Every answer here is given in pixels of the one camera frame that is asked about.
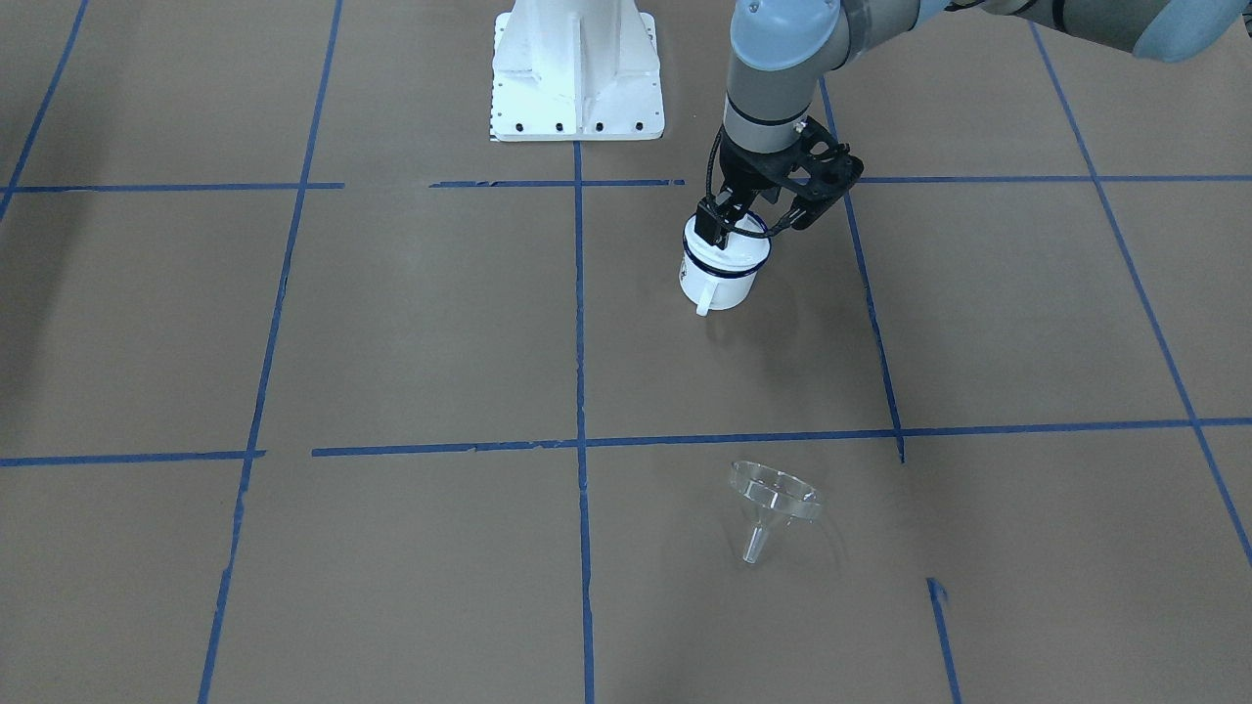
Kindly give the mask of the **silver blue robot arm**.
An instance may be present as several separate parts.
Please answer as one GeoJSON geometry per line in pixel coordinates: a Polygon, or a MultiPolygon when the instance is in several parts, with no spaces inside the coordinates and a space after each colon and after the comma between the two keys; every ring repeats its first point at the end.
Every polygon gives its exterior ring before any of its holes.
{"type": "Polygon", "coordinates": [[[694,210],[694,236],[724,248],[750,236],[742,218],[755,200],[788,192],[791,205],[759,238],[806,229],[864,172],[861,160],[810,114],[823,76],[938,15],[985,13],[1141,60],[1172,64],[1204,53],[1243,18],[1243,1],[737,1],[721,127],[694,210]]]}

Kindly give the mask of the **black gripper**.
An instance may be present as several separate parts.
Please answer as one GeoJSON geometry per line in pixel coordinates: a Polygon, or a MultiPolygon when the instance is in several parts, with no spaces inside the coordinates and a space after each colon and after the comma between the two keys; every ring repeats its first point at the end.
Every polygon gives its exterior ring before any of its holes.
{"type": "Polygon", "coordinates": [[[712,199],[699,200],[694,213],[694,234],[707,246],[725,248],[725,238],[745,236],[739,225],[759,195],[777,203],[782,189],[790,188],[795,147],[781,152],[757,153],[737,143],[712,147],[712,160],[722,174],[722,185],[712,199]]]}

